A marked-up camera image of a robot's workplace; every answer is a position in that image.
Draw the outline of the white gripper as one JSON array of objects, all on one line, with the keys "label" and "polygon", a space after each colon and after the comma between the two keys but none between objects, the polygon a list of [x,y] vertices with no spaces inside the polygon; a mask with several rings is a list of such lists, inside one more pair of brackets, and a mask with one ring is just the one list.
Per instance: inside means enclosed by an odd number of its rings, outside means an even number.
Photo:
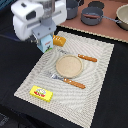
[{"label": "white gripper", "polygon": [[16,36],[39,43],[67,18],[66,0],[17,0],[11,5]]}]

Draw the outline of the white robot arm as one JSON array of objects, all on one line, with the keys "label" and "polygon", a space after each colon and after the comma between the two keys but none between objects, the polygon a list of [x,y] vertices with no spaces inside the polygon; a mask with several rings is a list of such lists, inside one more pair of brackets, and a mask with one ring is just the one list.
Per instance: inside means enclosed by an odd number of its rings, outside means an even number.
[{"label": "white robot arm", "polygon": [[66,0],[17,0],[11,5],[16,36],[39,42],[67,18]]}]

